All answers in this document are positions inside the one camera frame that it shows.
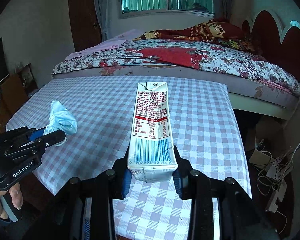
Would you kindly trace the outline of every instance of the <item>plaid tablecloth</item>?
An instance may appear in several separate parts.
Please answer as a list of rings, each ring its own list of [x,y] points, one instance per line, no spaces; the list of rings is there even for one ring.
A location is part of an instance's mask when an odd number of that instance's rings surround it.
[[[41,128],[50,103],[59,100],[77,119],[78,132],[60,147],[49,147],[34,171],[53,194],[73,176],[88,179],[122,158],[130,139],[138,82],[168,83],[173,142],[181,157],[207,176],[234,177],[251,196],[237,122],[224,84],[194,79],[101,76],[52,80],[12,117],[7,130]],[[216,200],[215,239],[219,238]],[[132,178],[123,201],[114,200],[117,234],[130,239],[186,239],[191,201],[182,201],[173,181],[145,183]]]

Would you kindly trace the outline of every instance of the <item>cardboard box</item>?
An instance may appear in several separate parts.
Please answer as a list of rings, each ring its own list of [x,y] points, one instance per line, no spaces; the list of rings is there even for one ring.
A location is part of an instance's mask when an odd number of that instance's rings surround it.
[[[128,154],[136,180],[167,181],[178,168],[169,118],[167,83],[138,83]]]
[[[264,139],[266,148],[259,151],[256,146]],[[275,162],[276,159],[282,157],[288,151],[285,144],[285,136],[282,125],[271,117],[264,116],[260,119],[255,128],[248,131],[244,150],[247,161],[263,169],[267,163]]]

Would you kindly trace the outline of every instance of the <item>window sill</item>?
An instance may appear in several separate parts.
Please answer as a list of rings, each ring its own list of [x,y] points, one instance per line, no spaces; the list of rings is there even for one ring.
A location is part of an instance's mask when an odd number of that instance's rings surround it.
[[[187,11],[187,10],[167,10],[167,9],[155,9],[155,10],[145,10],[145,11],[138,11],[138,12],[130,12],[130,13],[122,13],[119,11],[119,19],[126,19],[131,17],[138,17],[138,16],[144,16],[144,15],[150,15],[150,14],[187,14],[187,15],[197,15],[202,16],[206,18],[213,19],[214,14],[213,13],[207,13],[207,12],[199,12],[199,11]]]

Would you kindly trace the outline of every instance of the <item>light blue cloth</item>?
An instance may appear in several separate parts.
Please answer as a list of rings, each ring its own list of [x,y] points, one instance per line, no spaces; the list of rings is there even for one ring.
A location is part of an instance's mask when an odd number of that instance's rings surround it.
[[[77,120],[59,101],[53,100],[50,106],[49,125],[44,130],[44,135],[56,130],[64,131],[67,135],[77,132]]]

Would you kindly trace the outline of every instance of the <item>barcode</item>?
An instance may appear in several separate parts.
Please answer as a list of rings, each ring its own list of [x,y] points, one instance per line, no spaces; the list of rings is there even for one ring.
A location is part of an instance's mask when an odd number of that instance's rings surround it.
[[[134,162],[139,164],[171,163],[168,139],[152,141],[137,138],[134,153]]]

